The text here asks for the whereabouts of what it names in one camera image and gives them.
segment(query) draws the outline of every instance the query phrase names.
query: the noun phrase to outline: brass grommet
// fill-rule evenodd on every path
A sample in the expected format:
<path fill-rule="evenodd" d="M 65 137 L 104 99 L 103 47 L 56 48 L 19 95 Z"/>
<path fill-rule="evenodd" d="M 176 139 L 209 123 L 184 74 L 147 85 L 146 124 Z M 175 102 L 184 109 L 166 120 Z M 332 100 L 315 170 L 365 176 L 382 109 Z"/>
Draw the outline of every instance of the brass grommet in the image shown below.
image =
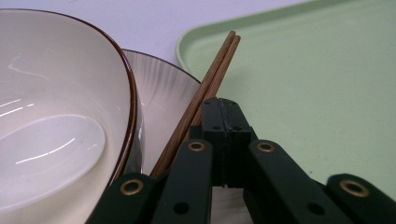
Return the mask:
<path fill-rule="evenodd" d="M 257 149 L 263 152 L 273 152 L 275 147 L 269 143 L 260 142 L 257 144 Z"/>
<path fill-rule="evenodd" d="M 369 196 L 370 194 L 370 190 L 364 187 L 361 183 L 350 179 L 344 179 L 340 181 L 340 187 L 347 193 L 352 194 L 356 197 L 364 198 Z"/>
<path fill-rule="evenodd" d="M 120 191 L 124 195 L 134 195 L 143 188 L 143 182 L 139 179 L 127 180 L 122 183 Z"/>
<path fill-rule="evenodd" d="M 191 142 L 187 147 L 192 151 L 201 151 L 204 150 L 205 144 L 201 142 Z"/>

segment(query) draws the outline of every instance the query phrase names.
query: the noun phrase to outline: white table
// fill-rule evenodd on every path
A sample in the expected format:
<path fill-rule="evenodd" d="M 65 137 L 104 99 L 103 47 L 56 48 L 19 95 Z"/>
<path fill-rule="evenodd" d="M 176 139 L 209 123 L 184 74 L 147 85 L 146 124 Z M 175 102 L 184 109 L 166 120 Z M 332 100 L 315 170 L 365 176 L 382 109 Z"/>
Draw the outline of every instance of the white table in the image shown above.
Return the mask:
<path fill-rule="evenodd" d="M 102 29 L 123 49 L 177 64 L 177 40 L 191 28 L 301 2 L 304 0 L 0 0 L 0 8 L 40 9 L 77 17 Z"/>

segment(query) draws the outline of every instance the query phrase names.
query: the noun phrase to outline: bowl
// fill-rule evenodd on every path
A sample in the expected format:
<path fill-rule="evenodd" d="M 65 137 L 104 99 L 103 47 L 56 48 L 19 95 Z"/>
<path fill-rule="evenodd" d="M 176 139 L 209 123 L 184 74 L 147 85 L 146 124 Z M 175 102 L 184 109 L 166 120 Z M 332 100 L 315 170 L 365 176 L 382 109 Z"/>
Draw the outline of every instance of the bowl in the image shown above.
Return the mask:
<path fill-rule="evenodd" d="M 92 118 L 106 137 L 101 157 L 87 174 L 0 219 L 45 222 L 37 217 L 45 209 L 51 214 L 48 222 L 59 223 L 64 216 L 85 220 L 106 186 L 125 171 L 141 169 L 142 113 L 131 67 L 108 35 L 76 18 L 1 9 L 0 27 L 0 138 L 60 114 Z"/>

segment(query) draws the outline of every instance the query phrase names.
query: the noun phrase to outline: chopstick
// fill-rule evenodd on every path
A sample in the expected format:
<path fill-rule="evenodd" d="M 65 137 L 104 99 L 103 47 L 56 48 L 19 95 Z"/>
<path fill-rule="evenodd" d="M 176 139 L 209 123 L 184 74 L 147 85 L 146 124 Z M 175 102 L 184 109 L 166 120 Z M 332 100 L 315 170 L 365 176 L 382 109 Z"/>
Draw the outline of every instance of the chopstick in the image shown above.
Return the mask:
<path fill-rule="evenodd" d="M 215 60 L 207 70 L 200 87 L 192 97 L 189 106 L 163 149 L 163 153 L 152 169 L 150 176 L 159 175 L 170 167 L 180 144 L 183 142 L 183 139 L 188 136 L 188 129 L 190 126 L 201 122 L 201 110 L 199 109 L 201 102 L 204 99 L 216 95 L 220 83 L 223 80 L 231 59 L 236 51 L 236 47 L 239 44 L 240 38 L 241 37 L 239 35 L 235 35 L 234 31 L 231 31 L 227 35 L 227 38 L 222 44 Z"/>

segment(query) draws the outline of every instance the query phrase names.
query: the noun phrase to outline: light green tray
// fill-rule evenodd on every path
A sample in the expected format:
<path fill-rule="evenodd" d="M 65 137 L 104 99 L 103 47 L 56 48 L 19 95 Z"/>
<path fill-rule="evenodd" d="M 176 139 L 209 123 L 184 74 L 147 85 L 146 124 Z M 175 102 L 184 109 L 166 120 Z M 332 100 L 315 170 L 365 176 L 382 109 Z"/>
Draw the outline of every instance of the light green tray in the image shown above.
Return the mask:
<path fill-rule="evenodd" d="M 178 41 L 202 79 L 230 30 L 241 43 L 218 97 L 314 179 L 349 173 L 396 200 L 396 1 L 316 1 L 209 24 Z"/>

